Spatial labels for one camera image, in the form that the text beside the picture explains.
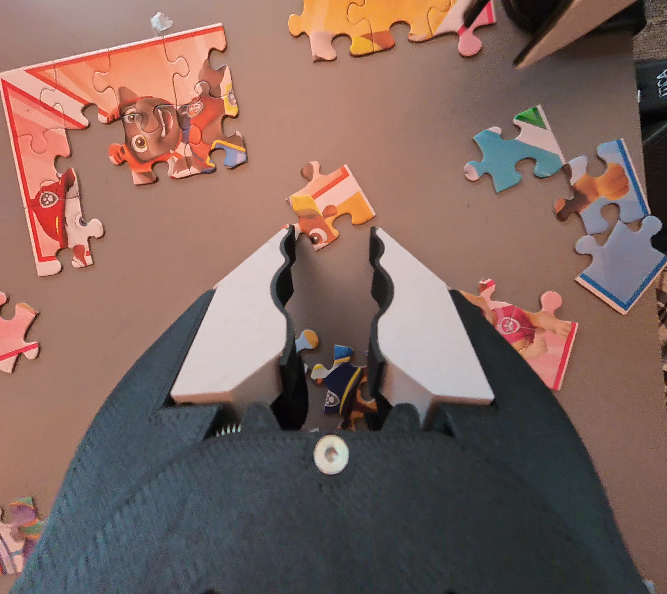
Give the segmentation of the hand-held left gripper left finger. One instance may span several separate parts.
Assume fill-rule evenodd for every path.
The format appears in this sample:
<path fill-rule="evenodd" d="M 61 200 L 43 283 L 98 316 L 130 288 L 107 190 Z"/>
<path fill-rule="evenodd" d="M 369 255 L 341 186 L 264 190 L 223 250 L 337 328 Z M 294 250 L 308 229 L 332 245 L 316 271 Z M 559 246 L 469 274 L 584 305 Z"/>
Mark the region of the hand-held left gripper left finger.
<path fill-rule="evenodd" d="M 241 417 L 268 404 L 284 430 L 308 414 L 304 364 L 286 305 L 296 229 L 286 226 L 219 281 L 171 389 L 179 404 L 222 404 Z"/>

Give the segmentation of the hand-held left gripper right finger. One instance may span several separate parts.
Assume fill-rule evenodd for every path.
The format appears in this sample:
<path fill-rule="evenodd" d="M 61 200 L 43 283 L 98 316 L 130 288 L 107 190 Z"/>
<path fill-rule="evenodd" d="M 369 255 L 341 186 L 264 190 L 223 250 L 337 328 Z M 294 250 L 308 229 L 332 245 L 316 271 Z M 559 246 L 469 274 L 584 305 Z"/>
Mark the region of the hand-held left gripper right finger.
<path fill-rule="evenodd" d="M 494 393 L 445 281 L 378 226 L 371 227 L 371 296 L 378 311 L 368 345 L 368 386 L 378 430 L 396 405 L 420 426 L 445 404 L 490 405 Z"/>

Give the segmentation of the pink dog puzzle piece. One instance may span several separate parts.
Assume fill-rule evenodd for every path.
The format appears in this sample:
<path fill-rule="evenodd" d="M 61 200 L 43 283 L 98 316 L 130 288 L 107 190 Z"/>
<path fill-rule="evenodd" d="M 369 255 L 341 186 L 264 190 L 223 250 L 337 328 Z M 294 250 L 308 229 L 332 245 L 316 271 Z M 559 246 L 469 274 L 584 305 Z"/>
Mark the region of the pink dog puzzle piece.
<path fill-rule="evenodd" d="M 562 297 L 547 291 L 540 297 L 541 309 L 530 312 L 519 306 L 495 300 L 496 282 L 481 280 L 478 293 L 462 291 L 469 302 L 479 307 L 487 321 L 518 352 L 551 390 L 560 390 L 578 332 L 578 323 L 560 320 L 555 312 Z"/>

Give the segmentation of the yellow dog face puzzle piece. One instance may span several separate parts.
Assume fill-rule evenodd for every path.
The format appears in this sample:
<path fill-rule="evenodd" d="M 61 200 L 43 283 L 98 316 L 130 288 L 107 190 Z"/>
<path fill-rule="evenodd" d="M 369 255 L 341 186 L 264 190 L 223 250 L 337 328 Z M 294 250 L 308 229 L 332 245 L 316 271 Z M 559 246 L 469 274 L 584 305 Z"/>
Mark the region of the yellow dog face puzzle piece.
<path fill-rule="evenodd" d="M 308 184 L 287 198 L 298 217 L 297 234 L 305 234 L 314 250 L 326 247 L 338 238 L 334 221 L 350 215 L 354 225 L 366 223 L 376 213 L 348 165 L 332 173 L 321 173 L 320 163 L 309 162 L 301 175 Z"/>

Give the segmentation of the red border dog puzzle section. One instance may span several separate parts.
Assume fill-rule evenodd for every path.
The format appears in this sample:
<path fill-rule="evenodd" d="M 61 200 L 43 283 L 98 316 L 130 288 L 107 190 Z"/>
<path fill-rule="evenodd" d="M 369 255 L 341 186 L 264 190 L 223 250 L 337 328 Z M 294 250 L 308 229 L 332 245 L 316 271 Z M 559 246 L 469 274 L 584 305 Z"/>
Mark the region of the red border dog puzzle section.
<path fill-rule="evenodd" d="M 60 172 L 71 154 L 68 131 L 84 130 L 84 109 L 97 108 L 105 124 L 121 123 L 123 139 L 109 146 L 114 165 L 126 165 L 132 181 L 157 181 L 156 164 L 174 180 L 213 173 L 211 155 L 223 166 L 247 162 L 243 136 L 226 135 L 223 123 L 238 116 L 228 66 L 211 55 L 227 45 L 222 24 L 105 48 L 1 74 L 1 100 L 29 237 L 39 276 L 61 272 L 57 255 L 71 249 L 76 268 L 93 264 L 90 239 L 103 224 L 85 221 L 79 178 Z"/>

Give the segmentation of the teal green corner puzzle piece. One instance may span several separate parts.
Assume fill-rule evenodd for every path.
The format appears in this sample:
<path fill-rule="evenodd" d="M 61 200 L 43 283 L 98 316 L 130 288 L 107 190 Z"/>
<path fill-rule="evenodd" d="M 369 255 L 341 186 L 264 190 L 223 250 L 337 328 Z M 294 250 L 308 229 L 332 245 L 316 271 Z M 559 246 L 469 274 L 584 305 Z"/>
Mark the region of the teal green corner puzzle piece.
<path fill-rule="evenodd" d="M 548 178 L 562 169 L 566 161 L 542 106 L 519 113 L 513 123 L 520 129 L 514 139 L 504 139 L 498 127 L 480 131 L 473 137 L 482 160 L 465 165 L 464 173 L 469 181 L 488 174 L 499 193 L 521 182 L 516 164 L 522 160 L 534 161 L 533 174 L 537 178 Z"/>

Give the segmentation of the plain blue puzzle piece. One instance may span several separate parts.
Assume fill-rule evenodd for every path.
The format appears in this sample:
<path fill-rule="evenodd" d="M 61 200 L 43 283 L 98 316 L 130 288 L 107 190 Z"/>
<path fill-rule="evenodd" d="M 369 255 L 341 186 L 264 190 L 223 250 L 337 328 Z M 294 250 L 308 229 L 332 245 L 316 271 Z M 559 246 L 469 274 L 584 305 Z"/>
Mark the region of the plain blue puzzle piece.
<path fill-rule="evenodd" d="M 575 251 L 592 262 L 575 281 L 625 315 L 666 266 L 666 256 L 652 245 L 661 229 L 660 219 L 649 215 L 636 231 L 618 221 L 602 246 L 591 235 L 581 237 Z"/>

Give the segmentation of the orange tail blue border puzzle piece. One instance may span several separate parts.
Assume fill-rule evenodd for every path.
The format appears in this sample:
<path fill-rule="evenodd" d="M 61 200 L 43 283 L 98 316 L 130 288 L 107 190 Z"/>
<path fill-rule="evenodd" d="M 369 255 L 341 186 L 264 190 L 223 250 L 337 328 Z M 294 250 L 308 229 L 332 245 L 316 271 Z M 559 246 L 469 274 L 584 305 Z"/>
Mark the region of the orange tail blue border puzzle piece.
<path fill-rule="evenodd" d="M 602 234 L 610 227 L 602 209 L 610 204 L 618 206 L 620 221 L 633 223 L 651 215 L 638 173 L 623 139 L 608 141 L 596 149 L 597 157 L 606 165 L 600 176 L 588 173 L 587 156 L 578 156 L 567 162 L 562 171 L 569 179 L 570 198 L 554 203 L 558 221 L 565 222 L 573 214 L 579 215 L 588 235 Z"/>

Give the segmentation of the pink red striped puzzle piece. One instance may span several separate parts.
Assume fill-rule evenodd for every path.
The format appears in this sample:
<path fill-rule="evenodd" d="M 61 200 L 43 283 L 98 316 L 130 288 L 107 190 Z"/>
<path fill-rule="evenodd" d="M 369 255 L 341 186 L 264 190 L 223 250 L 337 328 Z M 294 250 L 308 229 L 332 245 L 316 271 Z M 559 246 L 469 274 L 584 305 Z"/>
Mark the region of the pink red striped puzzle piece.
<path fill-rule="evenodd" d="M 39 312 L 26 303 L 17 303 L 10 319 L 1 317 L 1 372 L 11 374 L 20 356 L 35 360 L 39 356 L 39 343 L 25 339 Z"/>

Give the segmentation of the purple teal striped puzzle piece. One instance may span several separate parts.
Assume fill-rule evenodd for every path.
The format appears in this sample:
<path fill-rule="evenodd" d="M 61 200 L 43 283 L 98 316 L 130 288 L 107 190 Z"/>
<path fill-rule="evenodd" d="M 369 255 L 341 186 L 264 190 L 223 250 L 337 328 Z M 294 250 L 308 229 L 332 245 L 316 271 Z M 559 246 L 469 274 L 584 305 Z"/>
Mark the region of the purple teal striped puzzle piece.
<path fill-rule="evenodd" d="M 45 527 L 32 496 L 20 497 L 10 505 L 11 517 L 1 521 L 1 574 L 22 573 Z"/>

